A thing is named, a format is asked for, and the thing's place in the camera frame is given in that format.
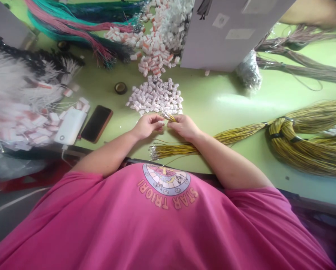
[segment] green table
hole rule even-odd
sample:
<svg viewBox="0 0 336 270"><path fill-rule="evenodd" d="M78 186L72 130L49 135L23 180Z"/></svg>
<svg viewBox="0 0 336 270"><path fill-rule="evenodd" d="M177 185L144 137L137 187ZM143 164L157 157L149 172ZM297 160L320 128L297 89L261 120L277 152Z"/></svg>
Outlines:
<svg viewBox="0 0 336 270"><path fill-rule="evenodd" d="M26 7L21 1L17 3L17 6L12 7L12 11L21 20L28 22L25 15ZM276 33L283 32L287 32L287 27L281 25ZM41 34L38 46L49 49L55 46L55 42ZM118 63L113 70L107 71L97 68L92 52L77 48L72 48L71 52L78 56L83 55L87 63L75 81L82 87L76 94L76 98L84 96L92 106L88 117L96 105L103 105L114 112L98 143L92 144L81 140L75 144L95 150L105 141L110 141L133 128L139 120L140 115L125 107L125 103L132 86L139 86L146 81L146 78L138 72L137 61L128 65ZM336 41L310 44L300 52L321 63L336 66ZM293 63L284 57L266 55L278 61ZM336 84L334 83L321 82L323 89L318 92L309 90L290 74L274 70L263 70L261 73L263 76L261 90L251 98L243 95L244 90L234 74L212 71L208 77L205 77L203 70L184 69L178 66L168 69L161 79L166 81L172 78L174 83L180 84L179 90L184 98L184 114L189 115L198 127L211 135L251 123L265 122L316 101L336 99ZM299 77L299 80L313 89L320 88L316 80L304 77ZM121 81L126 83L129 91L119 96L114 92L114 85ZM168 142L180 140L176 134L166 128L164 134L157 135L156 138ZM152 139L142 141L128 156L149 160L148 147L152 143L154 143ZM277 188L298 193L303 197L336 204L336 178L304 174L280 163L269 150L263 131L236 143L232 149L256 164ZM158 162L167 164L174 159L176 157L162 159ZM198 173L212 173L200 156L182 157L171 162L169 166Z"/></svg>

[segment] yellow wire bundle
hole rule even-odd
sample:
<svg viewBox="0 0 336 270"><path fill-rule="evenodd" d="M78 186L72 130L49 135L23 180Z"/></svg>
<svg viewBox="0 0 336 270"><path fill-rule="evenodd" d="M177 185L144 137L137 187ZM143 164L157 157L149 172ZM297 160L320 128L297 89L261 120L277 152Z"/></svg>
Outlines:
<svg viewBox="0 0 336 270"><path fill-rule="evenodd" d="M314 134L336 125L336 100L318 103L293 111L268 123L258 123L231 129L214 136L228 145L245 139L264 127L269 127L268 139L279 159L310 174L336 177L336 137L316 137L304 140L296 133ZM197 155L190 143L151 146L153 160L174 155Z"/></svg>

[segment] black wire bundle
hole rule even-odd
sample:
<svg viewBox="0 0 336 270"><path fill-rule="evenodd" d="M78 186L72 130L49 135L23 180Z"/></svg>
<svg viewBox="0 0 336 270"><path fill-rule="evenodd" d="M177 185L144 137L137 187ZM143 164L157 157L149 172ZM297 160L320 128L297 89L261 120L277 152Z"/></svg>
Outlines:
<svg viewBox="0 0 336 270"><path fill-rule="evenodd" d="M79 57L75 56L70 52L55 52L52 49L52 52L44 51L42 49L32 52L28 50L20 50L14 47L11 47L4 43L3 38L0 37L0 51L13 57L17 60L22 60L27 67L35 73L37 78L44 76L46 74L45 71L45 62L51 62L54 64L55 70L61 71L60 77L63 74L68 73L66 67L63 64L63 58L72 59L78 65L84 66L85 62Z"/></svg>

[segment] pink t-shirt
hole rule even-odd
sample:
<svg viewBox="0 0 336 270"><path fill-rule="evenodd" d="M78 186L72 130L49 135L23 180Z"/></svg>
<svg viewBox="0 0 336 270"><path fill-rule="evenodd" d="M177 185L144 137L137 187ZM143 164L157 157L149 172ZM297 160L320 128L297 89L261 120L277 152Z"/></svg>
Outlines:
<svg viewBox="0 0 336 270"><path fill-rule="evenodd" d="M275 188L130 165L69 172L0 243L0 269L335 269Z"/></svg>

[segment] plastic bag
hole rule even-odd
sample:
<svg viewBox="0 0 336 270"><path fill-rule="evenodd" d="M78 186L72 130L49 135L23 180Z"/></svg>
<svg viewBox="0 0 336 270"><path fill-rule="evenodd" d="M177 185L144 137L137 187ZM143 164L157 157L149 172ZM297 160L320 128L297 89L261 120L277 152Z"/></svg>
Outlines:
<svg viewBox="0 0 336 270"><path fill-rule="evenodd" d="M248 96L254 95L260 90L263 78L260 75L255 50L249 52L235 72L242 80Z"/></svg>
<svg viewBox="0 0 336 270"><path fill-rule="evenodd" d="M37 173L46 167L44 160L15 159L0 154L0 181Z"/></svg>

